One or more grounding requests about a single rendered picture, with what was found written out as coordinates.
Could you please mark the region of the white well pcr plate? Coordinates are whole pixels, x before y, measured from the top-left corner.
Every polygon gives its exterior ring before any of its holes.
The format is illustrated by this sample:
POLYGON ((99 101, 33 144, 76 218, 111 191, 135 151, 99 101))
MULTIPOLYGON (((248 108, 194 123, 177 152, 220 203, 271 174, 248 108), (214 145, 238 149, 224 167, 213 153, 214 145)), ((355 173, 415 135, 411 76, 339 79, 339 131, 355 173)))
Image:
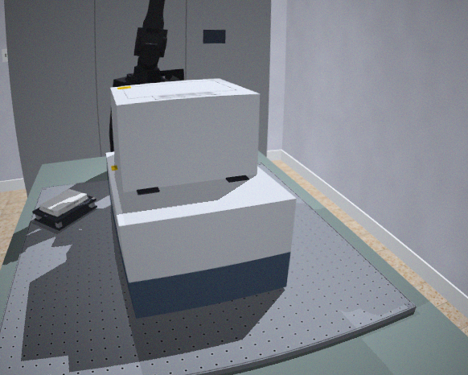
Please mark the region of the white well pcr plate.
POLYGON ((39 210, 58 217, 87 199, 87 194, 68 189, 40 204, 39 210))

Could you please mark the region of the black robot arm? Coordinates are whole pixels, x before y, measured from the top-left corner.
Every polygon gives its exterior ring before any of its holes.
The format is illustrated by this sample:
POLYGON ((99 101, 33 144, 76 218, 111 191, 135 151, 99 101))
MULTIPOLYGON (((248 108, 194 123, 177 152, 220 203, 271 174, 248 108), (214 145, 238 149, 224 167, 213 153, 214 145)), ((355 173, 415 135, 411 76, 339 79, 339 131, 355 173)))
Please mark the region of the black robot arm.
POLYGON ((126 77, 131 84, 139 84, 138 73, 145 70, 156 70, 147 72, 148 83, 184 80, 183 69, 160 71, 158 68, 159 57, 164 57, 166 50, 168 31, 163 29, 164 4, 165 0, 150 0, 143 26, 138 27, 134 48, 134 56, 139 56, 138 65, 134 66, 133 73, 128 73, 126 77))

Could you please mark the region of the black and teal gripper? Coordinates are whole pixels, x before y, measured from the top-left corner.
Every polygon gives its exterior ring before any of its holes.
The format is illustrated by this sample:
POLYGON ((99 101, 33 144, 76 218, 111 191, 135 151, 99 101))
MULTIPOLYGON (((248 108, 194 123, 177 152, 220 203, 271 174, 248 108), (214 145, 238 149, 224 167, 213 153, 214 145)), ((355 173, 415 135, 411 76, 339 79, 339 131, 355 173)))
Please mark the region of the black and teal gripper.
POLYGON ((148 71, 156 70, 145 70, 144 72, 139 72, 139 84, 148 84, 148 71))

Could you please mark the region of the grey lab instrument housing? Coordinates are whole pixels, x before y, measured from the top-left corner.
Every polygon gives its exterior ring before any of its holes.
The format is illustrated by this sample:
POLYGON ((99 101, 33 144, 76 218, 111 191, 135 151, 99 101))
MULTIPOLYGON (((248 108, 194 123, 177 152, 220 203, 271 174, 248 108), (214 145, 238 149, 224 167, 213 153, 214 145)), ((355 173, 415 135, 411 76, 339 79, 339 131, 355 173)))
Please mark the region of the grey lab instrument housing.
POLYGON ((109 194, 136 319, 286 287, 297 198, 257 166, 260 94, 221 79, 110 92, 109 194))

